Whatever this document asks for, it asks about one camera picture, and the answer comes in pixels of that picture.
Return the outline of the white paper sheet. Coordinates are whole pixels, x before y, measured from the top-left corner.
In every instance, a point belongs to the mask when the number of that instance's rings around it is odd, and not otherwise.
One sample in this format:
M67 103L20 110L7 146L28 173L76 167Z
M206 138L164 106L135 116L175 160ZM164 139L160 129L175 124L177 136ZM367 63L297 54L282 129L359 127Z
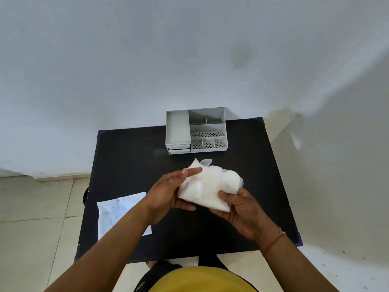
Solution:
M109 232L122 217L126 216L128 211L134 209L145 196L146 192L141 192L109 201L97 202L99 212L98 240Z

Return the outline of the person's left hand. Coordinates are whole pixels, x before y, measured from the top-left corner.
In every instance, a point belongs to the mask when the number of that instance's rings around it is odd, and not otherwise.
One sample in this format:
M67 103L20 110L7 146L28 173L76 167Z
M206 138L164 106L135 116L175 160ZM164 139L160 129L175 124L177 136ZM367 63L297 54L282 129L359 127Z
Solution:
M191 203L178 198L178 190L184 181L174 181L174 172L163 175L152 186L144 198L147 209L147 220L150 225L159 223L171 208L187 211L194 211L196 209Z

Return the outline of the person's right forearm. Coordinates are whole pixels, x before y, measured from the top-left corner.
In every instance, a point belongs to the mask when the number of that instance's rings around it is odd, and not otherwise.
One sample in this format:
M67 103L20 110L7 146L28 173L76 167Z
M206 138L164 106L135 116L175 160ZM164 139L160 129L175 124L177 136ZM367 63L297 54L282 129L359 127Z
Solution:
M284 292L339 292L285 232L260 251Z

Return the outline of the yellow shirt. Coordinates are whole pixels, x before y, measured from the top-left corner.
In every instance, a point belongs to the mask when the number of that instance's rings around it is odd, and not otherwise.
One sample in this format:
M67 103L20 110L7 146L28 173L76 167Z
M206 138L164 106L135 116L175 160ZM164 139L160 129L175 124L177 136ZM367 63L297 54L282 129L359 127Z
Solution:
M149 292L257 292L238 275L215 267L183 267L158 280Z

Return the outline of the grey plastic desk organizer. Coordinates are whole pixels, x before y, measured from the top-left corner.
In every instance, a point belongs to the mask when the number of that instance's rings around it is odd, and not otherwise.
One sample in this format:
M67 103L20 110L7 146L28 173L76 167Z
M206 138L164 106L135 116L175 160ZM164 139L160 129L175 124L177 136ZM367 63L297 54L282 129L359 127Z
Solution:
M166 112L165 145L170 155L226 151L224 107Z

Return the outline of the clear bag of white items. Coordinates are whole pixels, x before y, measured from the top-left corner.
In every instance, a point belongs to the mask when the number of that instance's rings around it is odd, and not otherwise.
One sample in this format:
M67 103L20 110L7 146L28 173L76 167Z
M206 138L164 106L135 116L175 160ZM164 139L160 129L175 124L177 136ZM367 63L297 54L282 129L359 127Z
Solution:
M195 158L188 168L201 168L202 171L187 177L179 187L177 196L203 207L229 213L231 206L219 198L218 192L224 191L236 195L244 185L244 181L235 171L213 166L211 163L212 159L199 162Z

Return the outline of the person's left forearm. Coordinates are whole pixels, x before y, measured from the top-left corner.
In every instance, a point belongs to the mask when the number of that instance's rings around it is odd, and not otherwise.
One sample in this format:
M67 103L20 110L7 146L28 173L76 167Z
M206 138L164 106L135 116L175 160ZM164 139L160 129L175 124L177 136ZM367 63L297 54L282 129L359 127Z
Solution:
M112 292L145 230L163 208L151 193L146 195L44 292Z

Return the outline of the person's right hand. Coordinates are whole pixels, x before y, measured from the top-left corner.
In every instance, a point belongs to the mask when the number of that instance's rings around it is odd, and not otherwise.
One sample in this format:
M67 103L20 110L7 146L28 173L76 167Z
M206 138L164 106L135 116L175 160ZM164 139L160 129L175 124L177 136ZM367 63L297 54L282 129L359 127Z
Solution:
M209 210L230 222L241 235L255 242L260 250L283 234L280 227L268 217L256 199L243 187L236 194L235 207L231 208L230 212L212 208Z

